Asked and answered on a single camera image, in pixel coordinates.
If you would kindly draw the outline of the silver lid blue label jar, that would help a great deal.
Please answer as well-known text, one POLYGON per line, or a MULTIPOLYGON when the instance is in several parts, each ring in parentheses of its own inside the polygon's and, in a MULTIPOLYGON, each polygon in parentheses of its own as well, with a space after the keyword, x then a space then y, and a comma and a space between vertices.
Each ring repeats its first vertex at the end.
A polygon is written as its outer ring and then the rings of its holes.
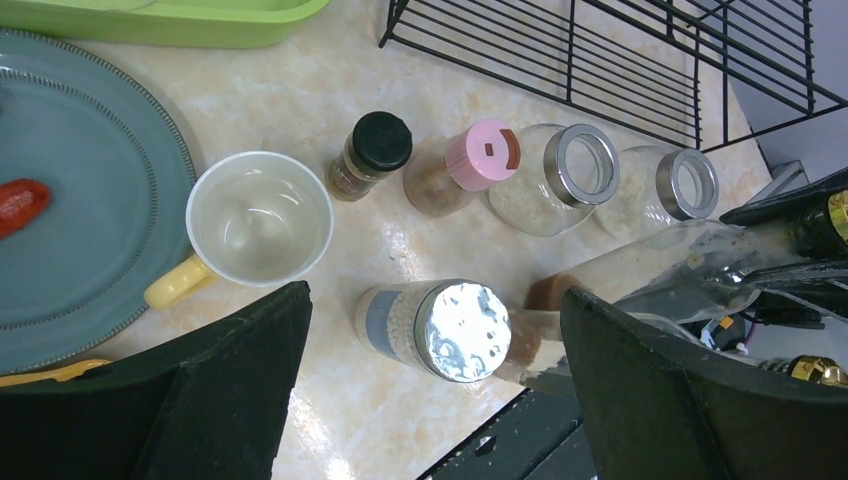
POLYGON ((376 353, 452 383, 492 376, 512 340, 502 300, 462 278, 375 286, 357 302, 353 328, 376 353))

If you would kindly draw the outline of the glass jar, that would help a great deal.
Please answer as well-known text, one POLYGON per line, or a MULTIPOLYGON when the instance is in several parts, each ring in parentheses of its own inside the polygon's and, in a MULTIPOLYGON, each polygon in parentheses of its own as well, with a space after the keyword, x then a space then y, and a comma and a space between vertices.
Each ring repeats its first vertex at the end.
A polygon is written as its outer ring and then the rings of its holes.
POLYGON ((625 149, 618 158, 617 190, 593 214, 614 239, 630 243, 713 214, 719 200, 718 175, 701 151, 644 145, 625 149))
POLYGON ((519 130, 517 139, 517 172, 487 192, 493 212, 511 227, 554 237, 579 225, 616 192, 617 151, 599 128, 540 123, 519 130))

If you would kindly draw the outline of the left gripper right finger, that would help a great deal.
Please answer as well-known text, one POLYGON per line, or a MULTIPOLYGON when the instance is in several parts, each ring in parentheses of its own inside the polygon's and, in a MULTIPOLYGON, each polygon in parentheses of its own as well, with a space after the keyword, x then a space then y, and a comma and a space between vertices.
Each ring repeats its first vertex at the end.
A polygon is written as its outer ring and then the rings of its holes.
POLYGON ((843 479, 847 392, 650 326, 578 288, 560 321, 603 479, 843 479))

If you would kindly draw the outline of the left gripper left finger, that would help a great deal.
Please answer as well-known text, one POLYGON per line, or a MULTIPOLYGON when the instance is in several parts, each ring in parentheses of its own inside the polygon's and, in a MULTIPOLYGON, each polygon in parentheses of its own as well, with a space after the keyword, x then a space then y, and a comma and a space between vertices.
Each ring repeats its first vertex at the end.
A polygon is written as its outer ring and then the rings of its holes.
POLYGON ((292 282, 67 381, 1 391, 5 479, 267 479, 313 305, 292 282))

